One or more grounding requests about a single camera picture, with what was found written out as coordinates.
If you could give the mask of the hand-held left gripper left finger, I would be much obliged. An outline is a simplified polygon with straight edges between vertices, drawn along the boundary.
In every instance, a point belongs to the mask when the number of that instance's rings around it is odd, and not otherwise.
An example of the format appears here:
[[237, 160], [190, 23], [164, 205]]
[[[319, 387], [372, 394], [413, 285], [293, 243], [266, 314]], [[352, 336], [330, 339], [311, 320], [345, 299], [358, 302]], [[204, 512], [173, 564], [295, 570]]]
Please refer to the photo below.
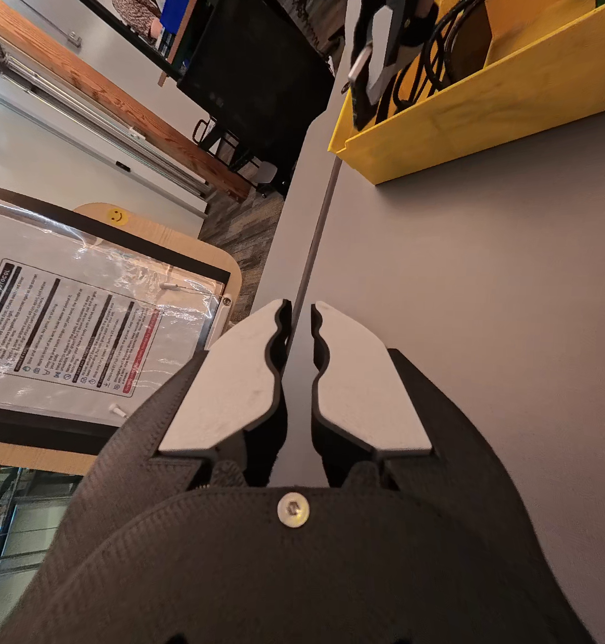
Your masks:
[[210, 347], [159, 445], [161, 455], [213, 459], [224, 442], [277, 411], [291, 313], [289, 300], [274, 300]]

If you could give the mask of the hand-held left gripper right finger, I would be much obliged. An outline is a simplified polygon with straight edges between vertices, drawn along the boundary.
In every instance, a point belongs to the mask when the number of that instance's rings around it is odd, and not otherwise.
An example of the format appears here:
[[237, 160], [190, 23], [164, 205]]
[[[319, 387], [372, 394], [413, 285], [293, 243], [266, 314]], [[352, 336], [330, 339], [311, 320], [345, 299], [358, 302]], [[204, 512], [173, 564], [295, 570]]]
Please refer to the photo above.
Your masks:
[[312, 305], [314, 417], [383, 459], [427, 455], [433, 446], [385, 346], [325, 302]]

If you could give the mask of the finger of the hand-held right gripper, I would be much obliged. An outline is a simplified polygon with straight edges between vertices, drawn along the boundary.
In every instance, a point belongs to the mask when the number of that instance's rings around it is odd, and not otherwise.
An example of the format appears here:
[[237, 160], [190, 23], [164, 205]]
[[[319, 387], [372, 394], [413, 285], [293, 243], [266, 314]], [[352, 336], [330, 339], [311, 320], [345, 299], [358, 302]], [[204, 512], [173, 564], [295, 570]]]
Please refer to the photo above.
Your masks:
[[373, 54], [373, 18], [383, 4], [383, 1], [347, 2], [347, 45], [351, 45], [347, 82], [356, 130], [363, 130], [378, 110], [379, 100], [370, 98], [368, 82]]
[[421, 52], [438, 17], [435, 1], [383, 1], [374, 11], [368, 36], [372, 52], [366, 95], [378, 104], [396, 74]]

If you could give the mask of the yellow plastic bin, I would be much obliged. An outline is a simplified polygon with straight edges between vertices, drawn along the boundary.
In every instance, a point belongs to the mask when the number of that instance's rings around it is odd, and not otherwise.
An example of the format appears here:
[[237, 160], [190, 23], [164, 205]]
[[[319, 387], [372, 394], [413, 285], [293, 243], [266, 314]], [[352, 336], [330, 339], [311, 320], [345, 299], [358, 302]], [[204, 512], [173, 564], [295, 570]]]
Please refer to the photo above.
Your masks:
[[328, 151], [372, 184], [605, 111], [605, 3], [490, 1], [484, 67], [381, 124], [344, 100]]

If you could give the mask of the black monitor screen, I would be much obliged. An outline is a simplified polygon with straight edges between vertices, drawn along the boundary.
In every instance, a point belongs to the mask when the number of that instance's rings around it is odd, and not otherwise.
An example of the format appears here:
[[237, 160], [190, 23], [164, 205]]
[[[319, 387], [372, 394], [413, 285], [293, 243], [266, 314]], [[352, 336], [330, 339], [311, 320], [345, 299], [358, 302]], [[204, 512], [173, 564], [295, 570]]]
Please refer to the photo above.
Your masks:
[[281, 1], [198, 1], [178, 89], [210, 115], [313, 121], [334, 76]]

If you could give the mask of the laminated instruction sign board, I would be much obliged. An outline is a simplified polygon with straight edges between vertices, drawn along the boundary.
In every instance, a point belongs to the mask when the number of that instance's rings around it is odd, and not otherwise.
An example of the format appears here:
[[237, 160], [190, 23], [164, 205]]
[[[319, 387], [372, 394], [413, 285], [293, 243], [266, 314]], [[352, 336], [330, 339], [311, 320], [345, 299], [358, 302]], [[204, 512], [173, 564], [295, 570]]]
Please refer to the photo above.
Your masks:
[[[235, 304], [242, 285], [242, 277], [239, 265], [229, 253], [127, 210], [129, 213], [127, 225], [113, 226], [106, 217], [107, 211], [112, 207], [124, 209], [113, 204], [103, 203], [85, 204], [76, 208], [74, 212], [80, 220], [81, 230], [84, 230], [84, 225], [88, 220], [94, 220], [99, 222], [102, 227], [106, 227], [108, 232], [126, 233], [159, 246], [160, 250], [174, 251], [213, 268], [221, 269], [229, 273], [225, 294], [232, 297]], [[0, 465], [3, 466], [84, 475], [95, 458], [96, 456], [93, 454], [0, 442]]]

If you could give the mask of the framed instruction sheet sign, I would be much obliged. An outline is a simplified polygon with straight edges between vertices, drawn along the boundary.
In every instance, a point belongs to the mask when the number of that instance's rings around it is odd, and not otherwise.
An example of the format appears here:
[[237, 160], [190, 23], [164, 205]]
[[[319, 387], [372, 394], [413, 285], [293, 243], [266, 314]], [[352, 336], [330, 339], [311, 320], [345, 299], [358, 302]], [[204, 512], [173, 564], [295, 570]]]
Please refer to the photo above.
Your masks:
[[97, 453], [198, 349], [229, 273], [0, 190], [0, 442]]

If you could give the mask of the wooden beam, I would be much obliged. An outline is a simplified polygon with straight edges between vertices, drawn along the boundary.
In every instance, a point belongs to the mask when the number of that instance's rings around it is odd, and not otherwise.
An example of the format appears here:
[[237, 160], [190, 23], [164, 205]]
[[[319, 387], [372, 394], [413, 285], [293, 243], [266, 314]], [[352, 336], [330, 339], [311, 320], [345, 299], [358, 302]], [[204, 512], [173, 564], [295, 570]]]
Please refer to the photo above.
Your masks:
[[53, 76], [91, 99], [110, 115], [132, 126], [155, 149], [208, 181], [236, 202], [244, 202], [251, 185], [221, 161], [199, 148], [108, 78], [19, 12], [0, 1], [0, 41], [29, 57]]

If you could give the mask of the metal window rail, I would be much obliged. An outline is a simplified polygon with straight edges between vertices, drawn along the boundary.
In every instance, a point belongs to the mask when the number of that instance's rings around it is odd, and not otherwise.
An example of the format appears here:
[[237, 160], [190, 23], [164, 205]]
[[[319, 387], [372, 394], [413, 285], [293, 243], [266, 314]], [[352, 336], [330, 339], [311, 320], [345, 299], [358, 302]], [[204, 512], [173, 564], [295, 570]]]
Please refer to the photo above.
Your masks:
[[158, 149], [133, 126], [81, 94], [49, 69], [2, 39], [0, 76], [56, 110], [68, 121], [106, 141], [120, 154], [144, 166], [148, 172], [153, 173], [154, 179], [151, 183], [158, 189], [161, 189], [158, 182], [159, 177], [162, 177], [165, 183], [172, 185], [171, 189], [163, 188], [163, 191], [174, 195], [182, 202], [185, 201], [186, 194], [189, 194], [197, 210], [203, 213], [207, 210], [209, 198], [214, 193], [211, 185]]

